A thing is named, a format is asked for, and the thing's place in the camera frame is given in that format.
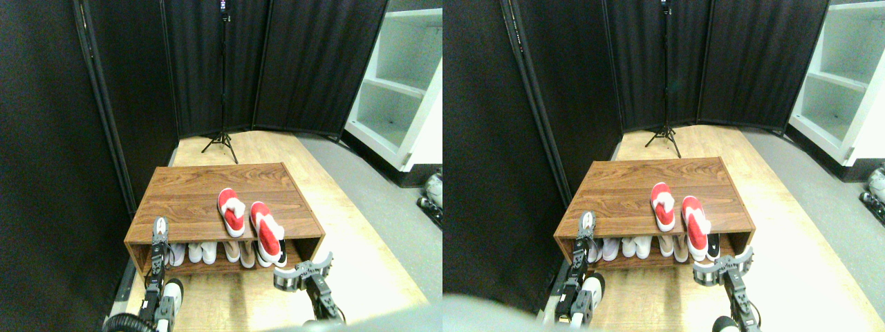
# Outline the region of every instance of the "shoe rack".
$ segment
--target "shoe rack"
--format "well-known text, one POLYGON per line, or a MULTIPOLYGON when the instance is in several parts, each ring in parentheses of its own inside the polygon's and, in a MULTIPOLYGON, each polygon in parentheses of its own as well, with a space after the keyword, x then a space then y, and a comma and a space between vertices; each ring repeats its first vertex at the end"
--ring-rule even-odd
MULTIPOLYGON (((720 235, 720 256, 734 256, 750 244, 756 226, 718 157, 594 162, 553 237, 571 262, 578 220, 585 211, 596 212, 596 238, 685 235, 681 216, 685 196, 697 197, 704 206, 712 224, 711 234, 720 235), (669 232, 658 229, 651 209, 651 188, 660 181, 670 186, 676 200, 673 206, 676 225, 669 232)), ((677 262, 673 256, 662 256, 658 239, 653 238, 646 259, 636 255, 626 258, 619 248, 617 258, 600 259, 590 264, 589 269, 678 266, 692 262, 690 254, 685 263, 677 262)))
POLYGON ((283 240, 286 242, 288 259, 285 268, 313 259, 326 233, 304 200, 304 195, 289 170, 282 163, 157 167, 124 244, 138 273, 144 275, 150 270, 153 221, 157 216, 166 216, 169 243, 219 242, 215 263, 191 263, 185 253, 184 263, 180 266, 167 266, 166 274, 271 271, 276 266, 262 267, 256 261, 253 268, 247 269, 239 261, 227 261, 224 245, 221 243, 257 241, 255 229, 249 220, 249 207, 255 201, 264 202, 270 208, 274 220, 285 229, 283 240), (236 238, 227 233, 218 211, 218 194, 228 187, 236 190, 247 209, 246 231, 236 238))

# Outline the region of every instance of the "gray floor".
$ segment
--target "gray floor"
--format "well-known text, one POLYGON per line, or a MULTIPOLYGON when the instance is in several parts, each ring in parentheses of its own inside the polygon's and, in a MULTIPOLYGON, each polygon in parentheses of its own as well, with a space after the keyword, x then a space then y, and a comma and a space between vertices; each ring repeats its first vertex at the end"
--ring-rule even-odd
POLYGON ((885 320, 885 228, 858 200, 863 184, 840 181, 786 137, 757 129, 742 131, 885 320))
POLYGON ((403 264, 424 296, 443 294, 443 232, 415 201, 419 189, 402 189, 350 150, 317 135, 296 135, 403 264))

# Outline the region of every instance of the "wood grain surface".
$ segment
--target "wood grain surface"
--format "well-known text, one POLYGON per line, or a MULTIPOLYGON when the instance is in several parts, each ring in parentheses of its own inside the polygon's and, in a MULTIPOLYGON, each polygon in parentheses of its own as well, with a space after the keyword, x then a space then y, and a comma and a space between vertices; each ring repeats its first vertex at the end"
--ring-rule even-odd
MULTIPOLYGON (((232 134, 231 138, 243 165, 286 165, 304 201, 326 231, 315 257, 334 253, 327 281, 350 324, 427 302, 374 228, 296 137, 250 131, 232 134)), ((227 147, 218 144, 200 153, 208 142, 203 137, 181 140, 174 165, 234 164, 227 147)), ((185 290, 176 331, 266 331, 297 327, 313 319, 307 294, 277 290, 269 269, 179 278, 185 290)), ((138 313, 143 294, 141 277, 136 277, 128 313, 138 313)))
MULTIPOLYGON (((652 136, 624 135, 617 160, 676 157, 666 140, 643 147, 652 136)), ((885 331, 854 278, 739 130, 680 127, 675 137, 684 158, 722 157, 757 227, 753 266, 743 279, 762 312, 764 331, 885 331)), ((592 322, 599 330, 709 331, 717 317, 729 313, 725 290, 695 283, 691 266, 603 274, 605 297, 592 322)))

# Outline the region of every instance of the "shoe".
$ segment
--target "shoe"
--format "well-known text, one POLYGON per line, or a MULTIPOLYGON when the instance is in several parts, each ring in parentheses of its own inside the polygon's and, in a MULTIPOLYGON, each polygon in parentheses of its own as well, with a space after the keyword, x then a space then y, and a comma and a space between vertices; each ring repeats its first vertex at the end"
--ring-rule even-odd
POLYGON ((203 259, 203 247, 200 243, 188 243, 188 259, 191 263, 199 263, 203 259))
POLYGON ((255 246, 252 245, 252 241, 239 242, 237 245, 240 247, 240 264, 245 268, 252 268, 255 266, 255 246))
POLYGON ((253 203, 251 211, 252 227, 258 234, 258 255, 265 262, 280 260, 282 253, 280 240, 282 240, 284 230, 273 220, 270 209, 264 203, 253 203))
POLYGON ((673 256, 673 236, 672 235, 664 235, 658 236, 658 246, 661 248, 661 255, 664 257, 673 256))
POLYGON ((636 254, 636 242, 633 241, 633 237, 622 237, 620 239, 620 249, 624 253, 624 257, 633 257, 636 254))
POLYGON ((707 258, 714 261, 719 258, 719 234, 710 234, 707 236, 707 258))
POLYGON ((633 238, 636 244, 636 257, 647 259, 651 253, 651 236, 637 236, 633 238))
POLYGON ((242 236, 242 232, 246 230, 245 223, 242 220, 246 213, 246 205, 240 202, 233 189, 224 188, 219 193, 218 208, 221 218, 224 219, 224 227, 227 228, 227 233, 232 237, 242 236))
POLYGON ((666 183, 658 182, 651 189, 651 209, 655 212, 655 220, 658 221, 658 229, 661 232, 669 232, 676 225, 673 222, 673 194, 666 183))
POLYGON ((228 262, 236 263, 237 260, 240 260, 240 244, 234 241, 226 241, 221 244, 224 244, 224 255, 227 256, 228 262))
POLYGON ((676 261, 680 263, 685 263, 689 260, 689 244, 686 243, 686 236, 678 235, 673 237, 673 251, 674 256, 676 257, 676 261))
POLYGON ((587 250, 587 262, 596 263, 603 257, 603 239, 596 239, 590 243, 590 249, 587 250))
POLYGON ((212 265, 215 263, 215 255, 218 251, 219 243, 217 242, 204 242, 200 243, 200 247, 203 248, 203 262, 207 265, 212 265))
MULTIPOLYGON (((261 245, 258 244, 258 241, 253 242, 252 243, 252 250, 255 252, 258 252, 258 248, 261 248, 261 245)), ((262 267, 270 267, 271 265, 273 265, 272 261, 267 261, 264 258, 262 258, 260 252, 258 252, 258 255, 255 255, 255 260, 262 267)))
POLYGON ((707 256, 707 235, 710 234, 710 221, 704 215, 701 201, 694 196, 682 199, 682 220, 689 231, 689 252, 695 261, 702 261, 707 256))
POLYGON ((286 263, 289 261, 286 259, 286 243, 283 240, 280 240, 280 259, 277 259, 273 262, 274 265, 279 267, 286 267, 286 263))
POLYGON ((169 259, 170 265, 180 266, 181 263, 184 263, 184 251, 188 248, 188 245, 185 243, 170 243, 169 247, 172 249, 166 257, 169 259))
POLYGON ((609 237, 603 239, 603 260, 607 262, 613 261, 618 257, 618 248, 620 247, 620 239, 617 237, 609 237))

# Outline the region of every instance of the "shelf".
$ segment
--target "shelf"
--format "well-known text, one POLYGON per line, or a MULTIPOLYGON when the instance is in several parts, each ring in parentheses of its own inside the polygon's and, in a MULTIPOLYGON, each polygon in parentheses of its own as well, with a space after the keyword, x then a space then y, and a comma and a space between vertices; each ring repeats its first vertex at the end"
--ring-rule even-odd
MULTIPOLYGON (((405 81, 406 83, 416 83, 415 81, 405 81)), ((374 86, 390 89, 407 96, 416 97, 421 99, 427 93, 423 89, 415 88, 415 86, 410 86, 409 84, 403 84, 396 81, 388 81, 380 78, 366 77, 366 83, 373 84, 374 86)))
POLYGON ((834 84, 839 84, 845 88, 853 89, 857 92, 864 93, 866 89, 869 87, 868 84, 860 81, 854 81, 847 77, 842 77, 841 75, 832 74, 832 73, 823 73, 823 72, 808 72, 808 76, 814 77, 819 80, 828 81, 834 84))

